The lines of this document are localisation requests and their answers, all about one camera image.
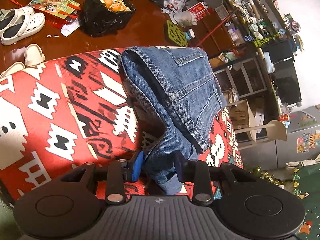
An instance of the white wall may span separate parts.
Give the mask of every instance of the white wall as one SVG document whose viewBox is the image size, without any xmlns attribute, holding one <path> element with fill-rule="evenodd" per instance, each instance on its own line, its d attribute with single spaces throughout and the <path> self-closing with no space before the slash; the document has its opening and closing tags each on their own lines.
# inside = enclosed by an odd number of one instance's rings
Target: white wall
<svg viewBox="0 0 320 240">
<path fill-rule="evenodd" d="M 320 0 L 278 0 L 281 14 L 290 13 L 301 25 L 305 51 L 295 58 L 302 107 L 320 104 Z"/>
</svg>

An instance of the black bag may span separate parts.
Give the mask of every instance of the black bag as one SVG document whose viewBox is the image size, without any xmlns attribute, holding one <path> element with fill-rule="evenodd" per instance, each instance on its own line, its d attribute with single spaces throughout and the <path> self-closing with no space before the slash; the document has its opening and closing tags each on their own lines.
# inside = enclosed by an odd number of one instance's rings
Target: black bag
<svg viewBox="0 0 320 240">
<path fill-rule="evenodd" d="M 129 0 L 124 0 L 124 4 L 131 11 L 111 12 L 100 0 L 85 0 L 79 14 L 81 29 L 91 37 L 101 37 L 123 29 L 136 11 Z"/>
</svg>

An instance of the white clog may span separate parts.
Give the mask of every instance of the white clog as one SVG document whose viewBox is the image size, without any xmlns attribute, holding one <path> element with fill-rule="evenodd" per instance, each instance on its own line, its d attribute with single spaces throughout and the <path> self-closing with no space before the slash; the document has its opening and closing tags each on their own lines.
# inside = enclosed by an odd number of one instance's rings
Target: white clog
<svg viewBox="0 0 320 240">
<path fill-rule="evenodd" d="M 8 46 L 36 34 L 43 28 L 44 23 L 45 17 L 43 13 L 20 14 L 15 24 L 3 32 L 1 43 Z"/>
<path fill-rule="evenodd" d="M 38 44 L 30 44 L 24 52 L 24 61 L 26 66 L 35 66 L 44 62 L 45 57 Z"/>
<path fill-rule="evenodd" d="M 0 74 L 0 79 L 6 77 L 6 76 L 9 76 L 13 73 L 16 73 L 22 69 L 25 69 L 25 65 L 22 63 L 22 62 L 16 62 L 16 63 L 13 63 L 9 68 L 7 68 L 5 71 L 3 71 L 1 74 Z"/>
<path fill-rule="evenodd" d="M 20 9 L 11 9 L 2 17 L 0 21 L 0 36 L 4 31 L 13 26 L 21 14 L 32 15 L 35 11 L 30 6 L 21 7 Z"/>
</svg>

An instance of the red broom handle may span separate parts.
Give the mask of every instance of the red broom handle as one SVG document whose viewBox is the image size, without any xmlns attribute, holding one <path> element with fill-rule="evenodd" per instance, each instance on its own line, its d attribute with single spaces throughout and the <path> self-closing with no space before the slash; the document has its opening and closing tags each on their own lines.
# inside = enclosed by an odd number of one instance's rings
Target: red broom handle
<svg viewBox="0 0 320 240">
<path fill-rule="evenodd" d="M 210 32 L 196 45 L 196 47 L 199 47 L 212 33 L 214 33 L 219 27 L 221 27 L 222 24 L 224 24 L 225 22 L 227 22 L 227 21 L 230 19 L 230 17 L 231 17 L 233 14 L 236 13 L 237 10 L 238 10 L 238 8 L 235 9 L 232 13 L 230 13 L 225 19 L 223 19 L 223 21 L 220 22 L 220 23 L 218 24 L 218 26 L 216 26 L 212 31 L 210 31 Z"/>
</svg>

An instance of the plastic bag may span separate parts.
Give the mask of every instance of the plastic bag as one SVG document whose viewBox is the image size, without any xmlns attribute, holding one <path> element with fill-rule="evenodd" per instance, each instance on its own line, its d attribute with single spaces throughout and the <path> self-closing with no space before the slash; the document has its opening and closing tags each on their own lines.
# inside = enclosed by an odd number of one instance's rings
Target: plastic bag
<svg viewBox="0 0 320 240">
<path fill-rule="evenodd" d="M 164 9 L 163 11 L 166 13 L 173 12 L 182 12 L 186 4 L 186 0 L 164 0 L 164 6 L 167 7 L 169 10 Z"/>
<path fill-rule="evenodd" d="M 100 0 L 85 0 L 79 14 L 81 29 L 91 37 L 100 37 L 123 29 L 136 11 L 129 0 L 124 0 L 124 4 L 131 11 L 111 12 Z"/>
<path fill-rule="evenodd" d="M 188 10 L 176 13 L 173 18 L 181 27 L 188 27 L 197 24 L 195 15 Z"/>
</svg>

